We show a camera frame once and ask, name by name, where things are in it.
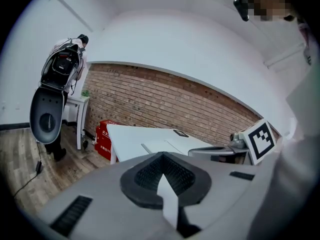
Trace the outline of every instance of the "fire extinguisher box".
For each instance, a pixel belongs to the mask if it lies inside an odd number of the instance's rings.
[[[109,138],[107,125],[119,125],[111,120],[100,121],[99,126],[95,129],[96,135],[96,143],[94,145],[94,149],[98,151],[98,153],[104,158],[111,160],[111,139]]]

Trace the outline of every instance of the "white shirt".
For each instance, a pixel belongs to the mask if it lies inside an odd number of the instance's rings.
[[[69,43],[70,40],[68,41],[68,38],[66,39],[62,39],[60,41],[58,41],[54,47],[52,48],[51,52],[50,52],[50,55],[53,54],[61,45],[63,45],[64,43]],[[77,38],[74,38],[72,39],[72,43],[75,44],[75,45],[78,45],[79,48],[83,48],[83,44],[82,44],[82,41],[80,39],[77,39]],[[82,68],[78,68],[78,73],[80,70],[84,70],[85,68],[87,68],[87,51],[83,51],[82,52],[82,59],[83,59],[83,67]],[[77,75],[75,74],[74,75],[74,78],[72,80],[76,80],[77,79]],[[65,87],[64,91],[66,93],[69,93],[69,90],[70,90],[70,87],[71,87],[71,81],[67,84],[67,86]]]

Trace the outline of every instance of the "table leg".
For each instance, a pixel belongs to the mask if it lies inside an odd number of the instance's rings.
[[[81,150],[81,125],[82,125],[82,114],[84,112],[84,105],[79,105],[79,111],[78,111],[78,119],[76,122],[76,147],[78,150]]]
[[[111,145],[111,159],[110,159],[110,165],[114,165],[116,163],[117,160],[117,155],[116,152],[114,150],[114,148]]]
[[[84,104],[84,108],[83,108],[83,113],[82,113],[82,119],[81,119],[81,135],[82,137],[85,136],[85,121],[86,121],[86,113],[87,113],[87,108],[88,108],[88,100],[85,102]]]

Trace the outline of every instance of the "power adapter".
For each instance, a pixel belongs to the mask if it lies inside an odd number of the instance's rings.
[[[41,166],[42,166],[42,162],[38,161],[36,163],[36,167],[35,167],[35,171],[36,171],[36,175],[38,175],[39,173],[41,173]]]

